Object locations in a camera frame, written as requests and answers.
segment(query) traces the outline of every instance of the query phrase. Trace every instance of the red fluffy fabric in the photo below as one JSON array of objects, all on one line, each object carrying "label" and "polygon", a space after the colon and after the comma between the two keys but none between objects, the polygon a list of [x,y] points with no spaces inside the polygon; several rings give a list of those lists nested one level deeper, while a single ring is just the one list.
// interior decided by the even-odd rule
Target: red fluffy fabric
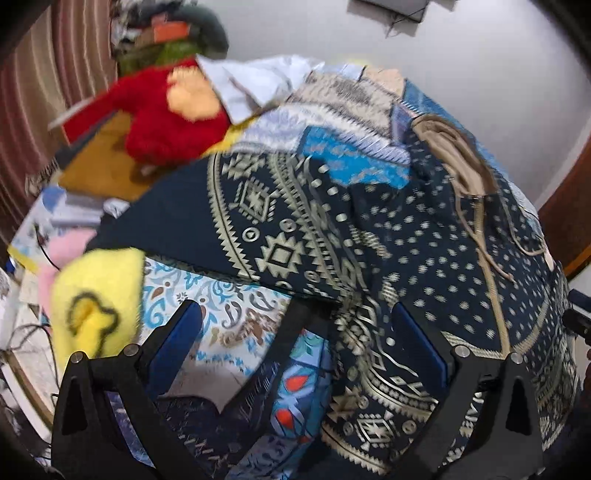
[{"label": "red fluffy fabric", "polygon": [[150,67],[121,79],[106,94],[116,109],[134,116],[125,147],[138,162],[161,166],[188,163],[223,140],[230,127],[223,107],[215,118],[196,122],[168,110],[167,77],[179,65],[197,66],[197,62]]}]

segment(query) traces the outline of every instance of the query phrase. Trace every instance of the drawstring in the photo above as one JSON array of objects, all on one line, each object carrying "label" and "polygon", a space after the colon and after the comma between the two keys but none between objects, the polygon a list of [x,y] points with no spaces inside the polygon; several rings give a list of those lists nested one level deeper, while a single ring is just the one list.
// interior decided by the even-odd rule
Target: drawstring
[{"label": "drawstring", "polygon": [[[462,212],[462,205],[460,203],[460,195],[458,194],[458,192],[456,190],[455,179],[453,177],[451,178],[451,184],[453,187],[454,194],[456,196],[456,213],[457,213],[460,221],[462,222],[464,230],[466,230],[468,235],[470,235],[470,238],[472,238],[474,243],[478,246],[480,253],[482,253],[484,258],[486,258],[486,261],[488,263],[490,263],[491,267],[493,267],[501,277],[505,278],[506,280],[508,280],[510,282],[516,283],[515,277],[513,276],[513,274],[505,272],[496,263],[495,259],[491,257],[491,255],[489,254],[488,251],[486,251],[486,244],[480,240],[480,238],[474,233],[474,230],[472,230],[472,228],[470,228],[470,225],[468,225],[468,222],[466,221],[466,218],[464,217],[464,213]],[[536,255],[543,254],[545,252],[544,248],[530,252],[521,246],[519,240],[517,240],[517,237],[515,235],[515,226],[513,225],[513,221],[511,220],[511,215],[509,213],[509,209],[507,208],[507,205],[505,204],[505,199],[502,196],[501,196],[501,203],[503,205],[503,210],[505,212],[507,222],[509,223],[509,230],[511,231],[511,238],[515,242],[519,251],[521,251],[524,255],[527,255],[528,257],[535,257]]]}]

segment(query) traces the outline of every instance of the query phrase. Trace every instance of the yellow towel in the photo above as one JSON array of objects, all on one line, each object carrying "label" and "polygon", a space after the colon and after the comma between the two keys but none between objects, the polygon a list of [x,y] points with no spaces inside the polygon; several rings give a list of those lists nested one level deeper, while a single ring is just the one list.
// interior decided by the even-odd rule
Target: yellow towel
[{"label": "yellow towel", "polygon": [[117,355],[139,329],[144,253],[135,248],[93,250],[63,268],[51,292],[56,361],[70,355]]}]

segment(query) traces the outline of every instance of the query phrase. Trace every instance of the blue gripper pad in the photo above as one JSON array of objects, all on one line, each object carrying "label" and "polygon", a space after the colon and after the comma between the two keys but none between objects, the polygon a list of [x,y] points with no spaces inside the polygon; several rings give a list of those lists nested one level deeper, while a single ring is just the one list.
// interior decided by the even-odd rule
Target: blue gripper pad
[{"label": "blue gripper pad", "polygon": [[201,307],[198,303],[192,303],[150,362],[145,391],[152,401],[170,389],[202,325]]},{"label": "blue gripper pad", "polygon": [[397,341],[403,345],[407,355],[407,366],[418,375],[433,398],[445,398],[448,386],[447,365],[427,335],[400,302],[394,305],[391,319]]}]

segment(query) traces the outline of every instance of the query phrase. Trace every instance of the red petal print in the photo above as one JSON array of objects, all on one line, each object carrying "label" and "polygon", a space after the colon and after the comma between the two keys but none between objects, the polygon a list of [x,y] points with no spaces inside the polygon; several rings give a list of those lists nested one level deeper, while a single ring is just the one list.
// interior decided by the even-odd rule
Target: red petal print
[{"label": "red petal print", "polygon": [[277,421],[288,430],[294,429],[294,419],[291,412],[286,408],[280,408],[275,412]]},{"label": "red petal print", "polygon": [[290,392],[298,391],[308,380],[308,375],[296,375],[285,381],[285,388]]}]

